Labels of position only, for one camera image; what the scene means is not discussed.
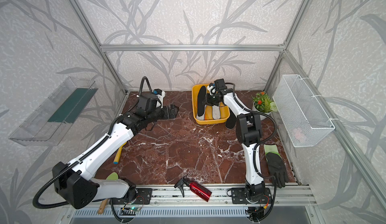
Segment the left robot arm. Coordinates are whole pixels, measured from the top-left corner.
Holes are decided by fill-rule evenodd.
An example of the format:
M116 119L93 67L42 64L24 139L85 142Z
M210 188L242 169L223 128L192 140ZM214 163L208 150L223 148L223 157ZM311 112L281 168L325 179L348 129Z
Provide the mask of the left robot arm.
M134 111L127 111L115 118L102 138L89 149L67 164L57 163L52 168L53 178L35 194L33 206L37 209L52 209L71 205L82 209L89 203L103 199L134 200L136 186L127 179L96 179L94 176L101 165L109 159L124 143L131 140L149 123L174 119L179 108L173 104L165 106L165 92L156 89L139 95ZM65 201L56 204L39 202L43 192L53 185L57 194Z

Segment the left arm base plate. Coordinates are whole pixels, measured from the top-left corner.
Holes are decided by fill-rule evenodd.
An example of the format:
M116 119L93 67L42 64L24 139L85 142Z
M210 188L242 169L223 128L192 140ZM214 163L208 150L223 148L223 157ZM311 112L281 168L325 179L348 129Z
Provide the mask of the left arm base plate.
M115 204L149 205L152 197L151 188L131 188L122 197L115 200Z

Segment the grey felt insole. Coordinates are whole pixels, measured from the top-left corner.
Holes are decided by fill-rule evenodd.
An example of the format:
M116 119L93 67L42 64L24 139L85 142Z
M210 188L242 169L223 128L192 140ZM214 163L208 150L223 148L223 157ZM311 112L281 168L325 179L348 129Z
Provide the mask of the grey felt insole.
M219 106L212 106L212 117L214 120L219 120L221 118L221 112Z
M197 114L196 119L199 121L204 121L205 120L205 113L203 113L202 115Z

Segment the yellow insole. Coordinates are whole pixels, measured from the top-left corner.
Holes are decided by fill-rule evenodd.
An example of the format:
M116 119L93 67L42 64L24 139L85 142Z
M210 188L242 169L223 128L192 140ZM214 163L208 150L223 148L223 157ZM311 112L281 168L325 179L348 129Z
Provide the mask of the yellow insole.
M204 120L206 121L213 120L213 108L210 105L207 105L205 108Z

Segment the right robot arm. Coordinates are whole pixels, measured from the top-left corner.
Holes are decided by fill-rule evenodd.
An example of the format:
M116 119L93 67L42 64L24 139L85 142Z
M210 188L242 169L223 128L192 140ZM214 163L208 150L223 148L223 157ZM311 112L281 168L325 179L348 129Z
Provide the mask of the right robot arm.
M256 203L265 192L265 177L261 174L259 148L275 133L263 139L261 116L268 117L268 115L248 108L235 93L235 84L231 83L232 88L228 88L227 85L224 79L218 79L200 88L197 98L198 116L205 113L207 106L219 106L223 103L229 108L231 116L227 119L228 125L230 128L236 127L236 136L244 151L245 197L249 202Z

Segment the black insole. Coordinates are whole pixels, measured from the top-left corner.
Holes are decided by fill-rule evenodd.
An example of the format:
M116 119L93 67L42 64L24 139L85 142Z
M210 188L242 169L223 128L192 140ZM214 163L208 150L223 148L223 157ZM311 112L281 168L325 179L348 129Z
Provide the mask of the black insole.
M207 96L207 88L205 86L202 86L200 88L200 91L198 93L197 97L197 114L202 115L205 113L206 108L206 96Z
M236 126L237 117L231 112L230 117L226 121L226 128L233 129Z

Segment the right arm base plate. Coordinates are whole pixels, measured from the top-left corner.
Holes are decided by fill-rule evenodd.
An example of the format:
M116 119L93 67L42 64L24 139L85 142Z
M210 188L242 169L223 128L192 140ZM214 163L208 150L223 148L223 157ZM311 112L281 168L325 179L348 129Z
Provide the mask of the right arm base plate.
M227 193L232 198L234 205L259 204L266 205L272 203L272 195L269 188L264 191L259 190L256 193L247 191L246 188L231 188Z

